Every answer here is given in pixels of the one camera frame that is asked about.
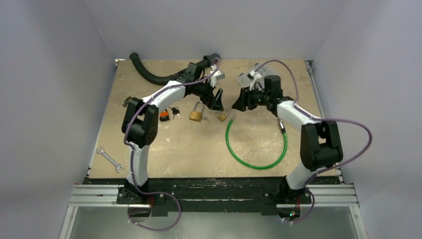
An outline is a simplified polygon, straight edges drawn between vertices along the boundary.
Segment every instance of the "gray wall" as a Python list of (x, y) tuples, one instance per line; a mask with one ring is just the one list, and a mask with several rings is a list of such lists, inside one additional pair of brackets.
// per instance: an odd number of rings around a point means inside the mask
[[(315, 58), (327, 116), (357, 119), (374, 133), (345, 167), (370, 238), (421, 238), (422, 1), (347, 1)], [(342, 126), (346, 157), (366, 142)]]
[(0, 32), (0, 238), (57, 238), (114, 60), (83, 0), (3, 0)]
[(87, 0), (116, 58), (313, 59), (345, 0)]

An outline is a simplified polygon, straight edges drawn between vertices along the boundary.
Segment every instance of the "wooden board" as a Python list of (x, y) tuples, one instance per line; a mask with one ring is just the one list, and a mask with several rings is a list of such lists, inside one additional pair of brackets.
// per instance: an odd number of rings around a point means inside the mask
[[(186, 68), (189, 62), (197, 60), (152, 60), (143, 61), (153, 74), (166, 76)], [(237, 76), (250, 69), (255, 63), (265, 60), (223, 60), (220, 69), (225, 79), (217, 87), (223, 88), (222, 102), (225, 113), (236, 114), (230, 130), (230, 143), (236, 154), (253, 165), (267, 165), (274, 162), (282, 153), (283, 138), (276, 118), (258, 107), (244, 113), (231, 109), (240, 93)], [(293, 71), (299, 86), (299, 105), (310, 113), (320, 116), (316, 97), (303, 60), (283, 60)], [(282, 79), (284, 95), (295, 97), (295, 89), (288, 71), (278, 63), (271, 67)], [(120, 131), (126, 108), (122, 106), (128, 97), (142, 98), (160, 89), (144, 80), (135, 70), (131, 61), (120, 61), (111, 90), (103, 123), (97, 140), (97, 147), (105, 151), (125, 169), (117, 173), (104, 157), (93, 155), (90, 178), (124, 178), (129, 172), (128, 147), (123, 144)], [(254, 170), (237, 162), (225, 144), (225, 131), (229, 119), (220, 122), (215, 112), (205, 109), (211, 123), (203, 120), (195, 122), (188, 119), (197, 96), (186, 96), (173, 106), (180, 109), (181, 119), (176, 117), (168, 122), (159, 122), (158, 134), (151, 144), (148, 157), (149, 177), (254, 177), (287, 175), (300, 161), (300, 134), (286, 124), (288, 151), (277, 166), (268, 170)]]

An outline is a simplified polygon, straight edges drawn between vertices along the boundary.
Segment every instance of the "open-end wrench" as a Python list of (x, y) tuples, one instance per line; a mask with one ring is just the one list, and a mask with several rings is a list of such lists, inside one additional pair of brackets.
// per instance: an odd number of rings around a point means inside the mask
[(123, 169), (124, 170), (124, 166), (121, 164), (118, 164), (114, 159), (112, 159), (105, 151), (104, 148), (102, 146), (100, 146), (100, 149), (95, 149), (95, 152), (97, 152), (97, 154), (101, 154), (102, 156), (104, 156), (104, 158), (106, 158), (108, 161), (110, 161), (110, 163), (112, 163), (115, 167), (116, 167), (116, 171), (118, 173), (119, 169)]

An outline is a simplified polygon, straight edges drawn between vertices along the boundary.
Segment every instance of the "green coiled wire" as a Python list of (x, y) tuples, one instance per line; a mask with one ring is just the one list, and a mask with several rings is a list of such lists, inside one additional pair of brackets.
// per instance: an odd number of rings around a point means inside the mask
[(227, 129), (225, 131), (225, 143), (227, 145), (228, 151), (230, 151), (230, 154), (233, 155), (233, 157), (237, 161), (239, 161), (241, 164), (243, 164), (247, 167), (254, 168), (254, 169), (261, 169), (261, 170), (272, 168), (272, 167), (276, 166), (279, 162), (281, 162), (281, 160), (283, 159), (283, 157), (284, 157), (284, 155), (286, 154), (286, 151), (287, 151), (287, 135), (286, 135), (285, 131), (283, 132), (284, 148), (283, 148), (283, 152), (281, 153), (280, 157), (272, 164), (269, 164), (269, 165), (266, 165), (266, 166), (255, 166), (255, 165), (249, 164), (249, 163), (243, 161), (242, 159), (240, 159), (239, 157), (237, 157), (237, 155), (234, 153), (233, 149), (231, 149), (230, 143), (228, 142), (228, 133), (230, 131), (230, 127), (231, 127), (231, 124), (233, 123), (233, 120), (234, 120), (234, 117), (231, 118), (230, 122), (227, 125)]

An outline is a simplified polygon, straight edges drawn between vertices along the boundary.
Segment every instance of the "padlock shackle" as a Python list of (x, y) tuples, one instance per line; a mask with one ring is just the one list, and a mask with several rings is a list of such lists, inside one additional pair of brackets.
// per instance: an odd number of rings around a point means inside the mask
[(205, 105), (202, 102), (200, 102), (200, 101), (198, 101), (198, 102), (195, 103), (194, 109), (192, 111), (196, 111), (197, 110), (198, 104), (202, 104), (201, 113), (204, 113)]

